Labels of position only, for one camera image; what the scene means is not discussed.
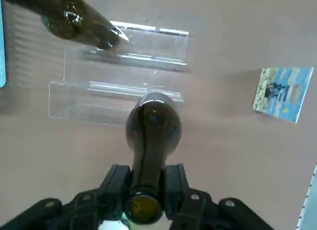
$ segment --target transparent plastic holder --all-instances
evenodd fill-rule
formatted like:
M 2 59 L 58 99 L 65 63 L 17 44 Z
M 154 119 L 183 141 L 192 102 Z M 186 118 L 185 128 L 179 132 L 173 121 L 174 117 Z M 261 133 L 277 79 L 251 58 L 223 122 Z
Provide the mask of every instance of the transparent plastic holder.
M 149 92 L 183 100 L 188 33 L 112 22 L 128 38 L 115 49 L 65 49 L 64 80 L 50 83 L 49 116 L 125 125 L 138 100 Z

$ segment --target dark glass bottle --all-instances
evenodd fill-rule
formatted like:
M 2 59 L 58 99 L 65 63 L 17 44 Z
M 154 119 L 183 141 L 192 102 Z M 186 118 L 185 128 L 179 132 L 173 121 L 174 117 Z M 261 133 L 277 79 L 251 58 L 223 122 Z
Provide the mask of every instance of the dark glass bottle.
M 7 0 L 42 16 L 53 35 L 101 49 L 116 46 L 121 32 L 83 0 Z

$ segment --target printed image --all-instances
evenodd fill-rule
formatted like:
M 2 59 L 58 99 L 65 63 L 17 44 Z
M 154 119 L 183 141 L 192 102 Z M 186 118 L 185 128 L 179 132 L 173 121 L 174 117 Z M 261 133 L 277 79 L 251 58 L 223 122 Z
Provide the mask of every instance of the printed image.
M 263 68 L 253 109 L 296 123 L 314 68 Z

